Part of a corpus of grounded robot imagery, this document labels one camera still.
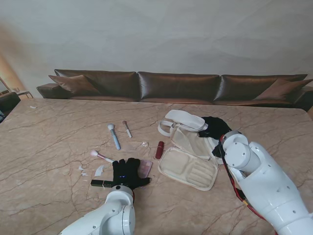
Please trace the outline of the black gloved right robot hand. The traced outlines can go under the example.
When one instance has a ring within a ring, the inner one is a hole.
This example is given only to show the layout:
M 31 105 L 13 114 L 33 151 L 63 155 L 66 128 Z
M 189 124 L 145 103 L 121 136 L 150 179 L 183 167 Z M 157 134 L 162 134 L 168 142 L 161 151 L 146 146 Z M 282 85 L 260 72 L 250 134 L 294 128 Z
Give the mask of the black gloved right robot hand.
M 205 123 L 208 125 L 207 129 L 198 132 L 198 136 L 201 138 L 213 138 L 220 140 L 223 135 L 232 131 L 227 123 L 218 117 L 202 117 Z

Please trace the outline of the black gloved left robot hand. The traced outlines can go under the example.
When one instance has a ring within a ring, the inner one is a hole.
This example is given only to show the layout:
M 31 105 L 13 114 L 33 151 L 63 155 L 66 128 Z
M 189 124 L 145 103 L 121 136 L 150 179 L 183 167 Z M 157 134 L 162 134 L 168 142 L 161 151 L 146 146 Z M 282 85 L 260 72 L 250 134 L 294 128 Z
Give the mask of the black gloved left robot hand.
M 131 190 L 138 187 L 143 187 L 150 183 L 151 178 L 140 178 L 138 169 L 140 167 L 140 160 L 135 158 L 128 158 L 127 161 L 121 159 L 114 161 L 113 166 L 113 182 L 112 186 L 123 185 Z

